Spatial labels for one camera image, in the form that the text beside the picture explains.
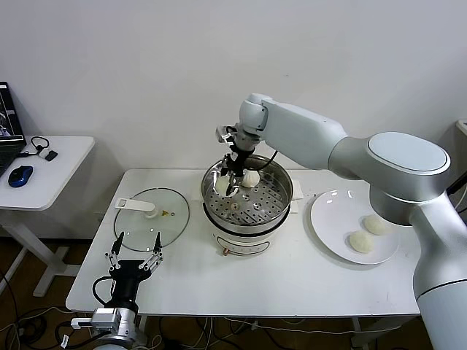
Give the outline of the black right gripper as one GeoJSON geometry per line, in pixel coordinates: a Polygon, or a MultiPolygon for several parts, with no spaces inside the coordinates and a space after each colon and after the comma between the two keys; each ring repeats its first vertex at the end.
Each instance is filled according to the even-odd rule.
{"type": "Polygon", "coordinates": [[[242,176],[244,175],[244,164],[246,159],[253,154],[251,150],[239,149],[235,144],[230,147],[231,152],[225,155],[220,164],[220,176],[230,175],[228,179],[227,196],[233,197],[240,188],[242,176]]]}

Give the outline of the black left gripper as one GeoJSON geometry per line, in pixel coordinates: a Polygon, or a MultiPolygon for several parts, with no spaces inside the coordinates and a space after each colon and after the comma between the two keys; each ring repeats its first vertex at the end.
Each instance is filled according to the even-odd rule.
{"type": "Polygon", "coordinates": [[[110,276],[115,282],[112,296],[105,303],[106,308],[138,309],[136,296],[139,284],[150,277],[163,262],[161,233],[158,232],[152,254],[146,260],[124,259],[118,262],[118,255],[123,244],[124,232],[114,241],[110,252],[105,253],[109,264],[110,276]]]}

